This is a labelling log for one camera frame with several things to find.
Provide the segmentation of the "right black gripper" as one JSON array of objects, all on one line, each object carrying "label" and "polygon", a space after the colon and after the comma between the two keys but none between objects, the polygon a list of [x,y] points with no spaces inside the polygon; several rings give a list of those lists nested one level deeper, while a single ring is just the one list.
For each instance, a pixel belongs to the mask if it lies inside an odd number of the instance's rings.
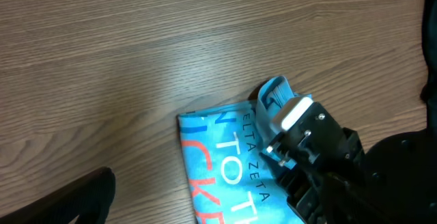
[{"label": "right black gripper", "polygon": [[358,134],[341,127],[328,111],[314,102],[286,132],[276,133],[266,147],[278,165],[295,165],[279,178],[287,191],[287,204],[303,223],[325,223],[321,191],[324,175],[333,173],[348,182],[364,184]]}]

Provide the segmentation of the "light blue printed t-shirt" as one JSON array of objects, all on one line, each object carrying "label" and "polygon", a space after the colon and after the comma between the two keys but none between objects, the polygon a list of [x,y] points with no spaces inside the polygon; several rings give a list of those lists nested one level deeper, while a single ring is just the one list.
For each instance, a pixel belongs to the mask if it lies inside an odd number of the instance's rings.
[{"label": "light blue printed t-shirt", "polygon": [[279,157],[266,151],[276,135],[271,119],[296,97],[288,79],[276,76],[261,86],[254,100],[178,115],[198,223],[301,223],[279,184],[295,163],[281,167]]}]

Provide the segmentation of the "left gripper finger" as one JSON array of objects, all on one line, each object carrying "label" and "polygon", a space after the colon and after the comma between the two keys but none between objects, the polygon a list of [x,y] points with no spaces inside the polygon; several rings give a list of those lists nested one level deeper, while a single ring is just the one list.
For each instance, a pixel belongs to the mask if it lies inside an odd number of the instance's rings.
[{"label": "left gripper finger", "polygon": [[55,192],[1,217],[9,224],[102,224],[115,197],[115,174],[101,167]]}]

